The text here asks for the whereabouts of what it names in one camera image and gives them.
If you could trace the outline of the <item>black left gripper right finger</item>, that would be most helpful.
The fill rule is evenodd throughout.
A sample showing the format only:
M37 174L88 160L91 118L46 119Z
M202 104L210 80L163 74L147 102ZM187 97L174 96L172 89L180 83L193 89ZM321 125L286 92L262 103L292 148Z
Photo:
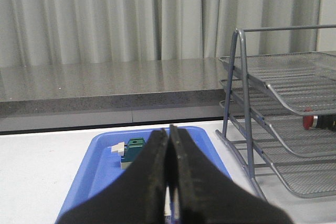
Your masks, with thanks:
M292 223L280 208L225 176L186 129L170 125L167 179L181 223Z

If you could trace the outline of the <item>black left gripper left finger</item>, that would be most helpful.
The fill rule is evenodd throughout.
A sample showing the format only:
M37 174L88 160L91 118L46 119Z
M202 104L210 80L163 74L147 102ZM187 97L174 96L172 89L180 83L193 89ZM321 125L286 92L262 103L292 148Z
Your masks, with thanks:
M165 130L152 131L142 151L114 182L68 210L57 223L164 223L168 140Z

